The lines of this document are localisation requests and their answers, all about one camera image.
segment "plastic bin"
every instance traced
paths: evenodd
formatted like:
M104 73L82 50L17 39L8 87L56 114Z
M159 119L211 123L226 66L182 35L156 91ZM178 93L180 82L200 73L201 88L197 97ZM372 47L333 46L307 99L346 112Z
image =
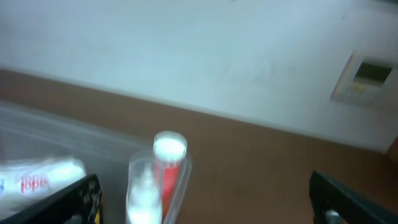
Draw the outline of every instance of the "plastic bin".
M124 223L129 158L152 156L152 143L9 103L0 102L0 161L51 155L73 155L97 174L103 188L105 223ZM180 165L170 210L164 223L173 224L192 168L189 155Z

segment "black object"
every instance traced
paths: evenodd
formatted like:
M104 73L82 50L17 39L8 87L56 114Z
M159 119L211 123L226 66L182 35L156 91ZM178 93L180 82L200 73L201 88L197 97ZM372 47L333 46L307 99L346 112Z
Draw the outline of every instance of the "black object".
M362 62L355 79L366 80L382 85L392 71L392 66L380 63Z
M100 182L91 174L0 224L92 224L101 199Z
M312 172L310 179L310 198L315 224L332 223L326 220L325 216L330 211L336 211L350 224L398 223L396 214L366 200L355 191L316 170Z

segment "clear plastic container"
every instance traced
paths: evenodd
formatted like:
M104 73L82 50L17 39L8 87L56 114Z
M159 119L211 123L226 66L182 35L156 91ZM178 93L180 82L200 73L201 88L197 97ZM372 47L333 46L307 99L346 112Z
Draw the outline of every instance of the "clear plastic container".
M126 224L162 223L162 192L159 183L155 179L152 159L145 156L130 159Z
M0 162L44 156L73 155L97 174L103 188L105 223L125 223L129 158L153 158L152 142L48 113L0 102ZM192 168L189 155L180 164L170 210L164 224L173 224Z

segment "toothpaste tube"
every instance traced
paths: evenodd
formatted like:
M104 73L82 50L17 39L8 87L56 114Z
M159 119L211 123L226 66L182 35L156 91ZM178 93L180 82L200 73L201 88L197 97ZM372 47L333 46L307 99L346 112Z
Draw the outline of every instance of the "toothpaste tube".
M0 220L22 211L86 175L82 161L56 157L0 162Z

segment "bottle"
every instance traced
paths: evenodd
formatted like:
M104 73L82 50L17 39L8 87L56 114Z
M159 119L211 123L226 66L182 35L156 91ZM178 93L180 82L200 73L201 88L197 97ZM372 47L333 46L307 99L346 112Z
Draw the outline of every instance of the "bottle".
M155 183L152 166L146 164L145 169L127 193L128 224L161 224L162 201L160 189Z
M179 133L162 131L155 136L155 178L162 187L163 218L172 201L175 184L178 180L180 163L187 153L187 140Z

